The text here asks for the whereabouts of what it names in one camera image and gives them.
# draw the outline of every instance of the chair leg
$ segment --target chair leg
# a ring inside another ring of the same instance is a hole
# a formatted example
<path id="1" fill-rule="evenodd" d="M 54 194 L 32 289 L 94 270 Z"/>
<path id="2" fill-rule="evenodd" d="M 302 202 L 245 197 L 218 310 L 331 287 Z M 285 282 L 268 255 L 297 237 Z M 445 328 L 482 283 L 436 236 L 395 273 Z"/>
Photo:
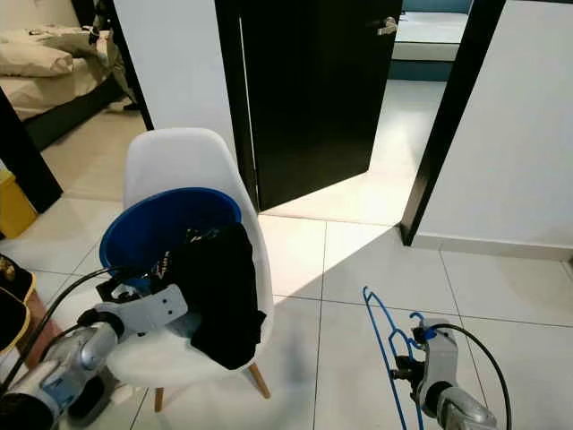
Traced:
<path id="1" fill-rule="evenodd" d="M 165 388 L 156 388 L 155 389 L 155 411 L 161 412 L 163 409 L 163 391 Z"/>
<path id="2" fill-rule="evenodd" d="M 261 371 L 259 370 L 259 367 L 255 363 L 253 363 L 249 366 L 249 372 L 251 372 L 254 381 L 257 383 L 257 387 L 259 387 L 259 391 L 261 392 L 262 397 L 264 397 L 265 399 L 270 399 L 269 388 L 267 387 L 265 380 L 262 379 L 262 374 Z"/>

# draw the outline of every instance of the bed frame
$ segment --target bed frame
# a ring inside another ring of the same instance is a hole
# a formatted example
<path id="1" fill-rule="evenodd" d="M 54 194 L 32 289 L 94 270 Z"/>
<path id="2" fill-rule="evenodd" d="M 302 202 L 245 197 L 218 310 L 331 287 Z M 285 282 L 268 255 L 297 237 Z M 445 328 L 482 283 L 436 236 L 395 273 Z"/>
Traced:
<path id="1" fill-rule="evenodd" d="M 113 74 L 95 90 L 77 97 L 63 105 L 23 121 L 24 128 L 38 151 L 42 151 L 77 125 L 96 115 L 112 101 L 120 99 L 124 92 L 115 82 Z"/>

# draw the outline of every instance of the door frame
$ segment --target door frame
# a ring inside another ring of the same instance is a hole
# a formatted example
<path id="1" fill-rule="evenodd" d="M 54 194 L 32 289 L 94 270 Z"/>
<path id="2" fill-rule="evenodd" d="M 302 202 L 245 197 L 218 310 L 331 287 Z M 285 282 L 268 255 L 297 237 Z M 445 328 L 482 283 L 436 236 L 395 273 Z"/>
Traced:
<path id="1" fill-rule="evenodd" d="M 506 0 L 479 0 L 467 17 L 458 54 L 399 224 L 406 246 L 412 244 L 420 227 L 505 3 Z"/>
<path id="2" fill-rule="evenodd" d="M 237 164 L 247 192 L 258 211 L 260 206 L 257 195 L 256 157 L 252 143 L 239 22 L 240 2 L 241 0 L 215 0 L 215 6 L 235 136 Z M 480 0 L 474 2 L 468 14 L 466 29 L 456 60 L 452 66 L 402 220 L 399 223 L 404 245 L 410 246 L 414 240 L 505 3 L 506 0 Z"/>

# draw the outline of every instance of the black door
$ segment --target black door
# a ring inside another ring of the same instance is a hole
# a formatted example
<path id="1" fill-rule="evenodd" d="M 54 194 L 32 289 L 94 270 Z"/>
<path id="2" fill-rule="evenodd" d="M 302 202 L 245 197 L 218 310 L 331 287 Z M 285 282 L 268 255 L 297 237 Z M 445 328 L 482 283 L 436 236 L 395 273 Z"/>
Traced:
<path id="1" fill-rule="evenodd" d="M 262 210 L 368 169 L 401 5 L 242 1 Z"/>

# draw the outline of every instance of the black garment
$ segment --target black garment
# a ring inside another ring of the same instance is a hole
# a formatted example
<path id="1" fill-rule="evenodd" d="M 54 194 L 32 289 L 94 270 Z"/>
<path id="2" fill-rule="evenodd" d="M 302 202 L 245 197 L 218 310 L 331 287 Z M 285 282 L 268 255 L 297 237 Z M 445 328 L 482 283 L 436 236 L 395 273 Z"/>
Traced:
<path id="1" fill-rule="evenodd" d="M 258 310 L 252 246 L 235 223 L 188 238 L 159 263 L 154 290 L 175 283 L 201 315 L 191 344 L 227 369 L 245 365 L 261 342 L 265 313 Z"/>

